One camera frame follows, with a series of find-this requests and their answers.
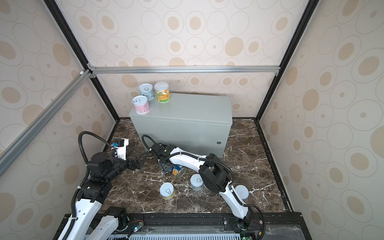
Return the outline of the yellow label white-lid can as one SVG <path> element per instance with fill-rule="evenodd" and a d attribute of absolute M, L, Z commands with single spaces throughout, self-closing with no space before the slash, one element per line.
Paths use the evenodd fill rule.
<path fill-rule="evenodd" d="M 171 183 L 163 183 L 159 191 L 161 196 L 166 200 L 172 199 L 175 195 L 175 189 Z"/>

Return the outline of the pink label white-lid can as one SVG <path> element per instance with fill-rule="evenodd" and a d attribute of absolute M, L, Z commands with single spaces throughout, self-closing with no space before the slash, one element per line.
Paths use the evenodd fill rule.
<path fill-rule="evenodd" d="M 150 111 L 150 105 L 146 96 L 136 96 L 132 100 L 134 109 L 137 114 L 144 115 Z"/>

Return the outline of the blue label white-lid can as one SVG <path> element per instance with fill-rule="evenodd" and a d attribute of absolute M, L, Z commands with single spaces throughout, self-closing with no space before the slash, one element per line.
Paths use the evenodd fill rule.
<path fill-rule="evenodd" d="M 203 189 L 204 181 L 202 177 L 199 174 L 194 174 L 191 176 L 190 179 L 191 182 L 191 188 L 195 191 L 199 191 Z"/>

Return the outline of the teal label white-lid can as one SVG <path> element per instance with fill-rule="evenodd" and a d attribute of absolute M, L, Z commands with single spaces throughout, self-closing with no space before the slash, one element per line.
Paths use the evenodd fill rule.
<path fill-rule="evenodd" d="M 140 95 L 145 96 L 148 101 L 151 101 L 155 98 L 154 96 L 154 87 L 152 84 L 142 84 L 139 86 Z"/>

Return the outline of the green orange label can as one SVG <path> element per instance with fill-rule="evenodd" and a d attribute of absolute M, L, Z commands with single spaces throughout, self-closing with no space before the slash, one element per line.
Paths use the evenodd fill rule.
<path fill-rule="evenodd" d="M 166 82 L 158 82 L 154 86 L 156 98 L 159 103 L 167 103 L 170 101 L 169 84 Z"/>

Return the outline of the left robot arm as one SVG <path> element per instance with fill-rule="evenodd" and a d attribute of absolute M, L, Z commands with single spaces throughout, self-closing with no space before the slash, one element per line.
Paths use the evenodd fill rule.
<path fill-rule="evenodd" d="M 84 240 L 89 226 L 112 189 L 112 180 L 125 170 L 141 169 L 149 155 L 149 152 L 144 152 L 133 159 L 127 159 L 134 148 L 128 148 L 127 152 L 127 146 L 124 145 L 123 147 L 113 146 L 112 150 L 116 152 L 116 156 L 99 152 L 92 156 L 91 161 L 88 161 L 84 148 L 80 146 L 80 153 L 87 171 L 72 197 L 72 214 L 58 240 Z M 89 235 L 88 240 L 107 239 L 113 232 L 124 231 L 129 225 L 138 221 L 141 225 L 144 224 L 142 220 L 128 223 L 129 218 L 125 208 L 110 207 L 99 225 Z"/>

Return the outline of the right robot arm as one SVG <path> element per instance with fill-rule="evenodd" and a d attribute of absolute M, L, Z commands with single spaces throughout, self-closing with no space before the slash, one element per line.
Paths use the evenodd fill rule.
<path fill-rule="evenodd" d="M 254 212 L 236 193 L 233 186 L 235 175 L 231 169 L 214 155 L 200 156 L 181 150 L 179 147 L 153 144 L 148 148 L 159 164 L 181 165 L 194 170 L 201 176 L 204 185 L 211 192 L 219 194 L 238 218 L 239 228 L 246 230 L 250 227 Z"/>

